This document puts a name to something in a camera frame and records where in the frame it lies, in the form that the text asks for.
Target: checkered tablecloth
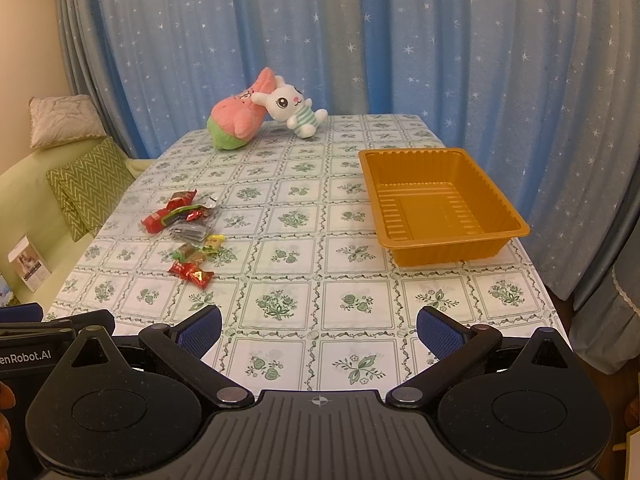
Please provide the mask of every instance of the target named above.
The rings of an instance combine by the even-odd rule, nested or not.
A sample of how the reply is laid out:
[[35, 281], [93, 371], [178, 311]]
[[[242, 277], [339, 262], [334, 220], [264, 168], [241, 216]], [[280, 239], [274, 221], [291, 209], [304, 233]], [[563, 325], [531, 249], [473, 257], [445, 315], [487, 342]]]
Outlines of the checkered tablecloth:
[[[224, 328], [204, 361], [256, 394], [387, 390], [434, 357], [415, 333], [430, 304], [459, 322], [529, 336], [564, 335], [519, 241], [495, 257], [398, 267], [376, 240], [358, 152], [441, 146], [417, 116], [332, 116], [311, 139], [266, 123], [249, 145], [217, 152], [206, 130], [186, 134], [139, 177], [71, 272], [49, 317], [110, 309], [116, 334], [178, 323], [205, 304]], [[140, 220], [178, 190], [214, 193], [209, 219], [223, 249], [202, 291], [170, 274], [181, 242]]]

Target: orange basket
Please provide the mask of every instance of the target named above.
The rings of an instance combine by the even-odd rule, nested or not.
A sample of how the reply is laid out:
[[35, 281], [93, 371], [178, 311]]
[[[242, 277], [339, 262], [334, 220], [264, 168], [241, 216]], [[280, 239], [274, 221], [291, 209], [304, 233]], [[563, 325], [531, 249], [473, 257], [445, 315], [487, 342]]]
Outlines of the orange basket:
[[378, 241], [399, 266], [495, 256], [529, 226], [465, 150], [363, 150]]

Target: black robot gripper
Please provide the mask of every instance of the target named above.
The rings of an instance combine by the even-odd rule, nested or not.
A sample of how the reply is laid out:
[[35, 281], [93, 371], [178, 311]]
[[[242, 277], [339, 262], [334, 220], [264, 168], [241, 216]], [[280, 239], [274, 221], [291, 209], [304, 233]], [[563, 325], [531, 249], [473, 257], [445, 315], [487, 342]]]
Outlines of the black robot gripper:
[[[222, 326], [214, 306], [201, 316], [196, 345]], [[385, 402], [376, 390], [256, 400], [178, 332], [153, 325], [127, 345], [79, 332], [26, 417], [44, 479], [588, 480], [610, 437], [606, 405], [552, 328], [503, 338], [424, 307], [418, 337], [439, 361]]]

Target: pink starfish plush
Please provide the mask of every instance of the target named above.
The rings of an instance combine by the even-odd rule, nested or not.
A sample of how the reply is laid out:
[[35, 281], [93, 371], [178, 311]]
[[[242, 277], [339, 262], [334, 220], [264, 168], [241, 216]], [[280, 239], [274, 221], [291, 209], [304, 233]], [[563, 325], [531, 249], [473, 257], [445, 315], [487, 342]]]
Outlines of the pink starfish plush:
[[266, 67], [247, 90], [216, 104], [207, 120], [213, 145], [219, 150], [234, 150], [253, 139], [260, 130], [267, 109], [252, 102], [251, 95], [254, 92], [270, 94], [275, 88], [275, 74]]

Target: green sofa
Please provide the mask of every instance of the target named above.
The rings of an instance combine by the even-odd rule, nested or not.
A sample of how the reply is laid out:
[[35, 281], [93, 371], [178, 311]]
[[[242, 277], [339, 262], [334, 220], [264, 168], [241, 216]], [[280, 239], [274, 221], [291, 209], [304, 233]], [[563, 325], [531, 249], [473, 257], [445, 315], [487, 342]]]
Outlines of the green sofa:
[[[46, 312], [93, 237], [74, 242], [60, 212], [46, 173], [89, 152], [102, 138], [77, 140], [56, 148], [37, 150], [0, 175], [0, 274], [21, 303], [36, 301]], [[127, 169], [137, 178], [152, 160], [126, 158]], [[51, 272], [31, 292], [7, 260], [7, 254], [27, 235]]]

